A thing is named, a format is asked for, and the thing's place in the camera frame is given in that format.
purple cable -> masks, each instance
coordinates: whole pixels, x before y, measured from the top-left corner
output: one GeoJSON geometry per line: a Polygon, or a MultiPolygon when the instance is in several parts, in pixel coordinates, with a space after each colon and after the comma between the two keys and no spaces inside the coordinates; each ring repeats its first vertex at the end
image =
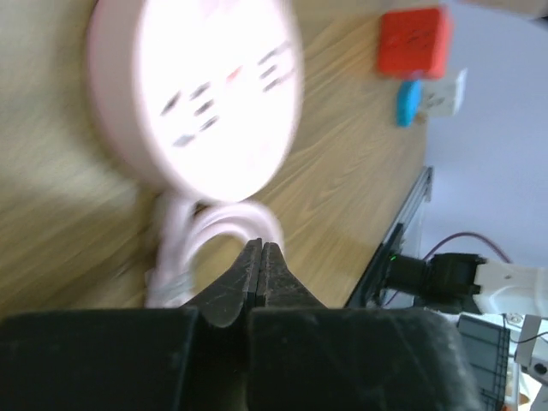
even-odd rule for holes
{"type": "MultiPolygon", "coordinates": [[[[510,259],[510,257],[508,256],[507,253],[505,253],[503,251],[503,249],[501,247],[499,247],[497,244],[495,244],[494,241],[490,240],[489,238],[485,237],[484,235],[482,234],[479,234],[479,233],[474,233],[473,231],[462,231],[460,233],[455,233],[453,235],[450,235],[449,237],[446,237],[444,238],[442,241],[440,241],[438,244],[436,244],[434,246],[434,248],[432,250],[430,250],[428,252],[427,255],[425,255],[425,257],[423,258],[424,261],[427,261],[429,258],[431,258],[431,256],[434,255],[435,252],[437,252],[437,250],[439,250],[439,248],[443,247],[446,243],[448,243],[449,241],[451,240],[455,240],[455,238],[459,238],[459,237],[473,237],[473,238],[476,238],[480,241],[482,241],[483,243],[485,243],[496,255],[498,255],[498,257],[500,257],[500,259],[502,261],[504,261],[505,263],[509,263],[509,264],[512,264],[512,260],[510,259]]],[[[391,296],[391,298],[386,302],[386,304],[383,305],[383,307],[387,307],[390,305],[390,303],[396,298],[396,296],[399,294],[400,292],[397,291],[394,293],[393,296],[391,296]]]]}

